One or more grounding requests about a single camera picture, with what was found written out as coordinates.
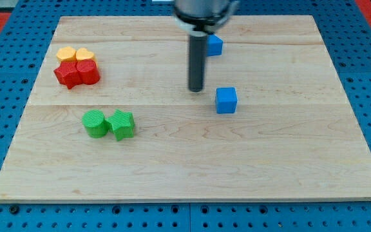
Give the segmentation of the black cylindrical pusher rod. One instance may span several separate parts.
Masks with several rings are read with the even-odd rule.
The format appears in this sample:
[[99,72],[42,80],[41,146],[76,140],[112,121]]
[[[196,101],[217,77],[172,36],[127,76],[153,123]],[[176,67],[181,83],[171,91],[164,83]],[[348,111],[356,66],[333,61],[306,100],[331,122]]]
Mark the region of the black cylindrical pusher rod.
[[200,92],[204,88],[207,36],[189,36],[188,88]]

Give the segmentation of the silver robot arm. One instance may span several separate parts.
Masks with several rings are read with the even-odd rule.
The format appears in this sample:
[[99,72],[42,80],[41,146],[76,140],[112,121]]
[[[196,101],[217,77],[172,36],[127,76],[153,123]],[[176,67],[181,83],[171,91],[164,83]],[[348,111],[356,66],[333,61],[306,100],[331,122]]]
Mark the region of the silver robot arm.
[[191,92],[200,92],[204,88],[209,36],[230,20],[239,4],[239,1],[231,0],[174,1],[175,22],[189,36],[187,82]]

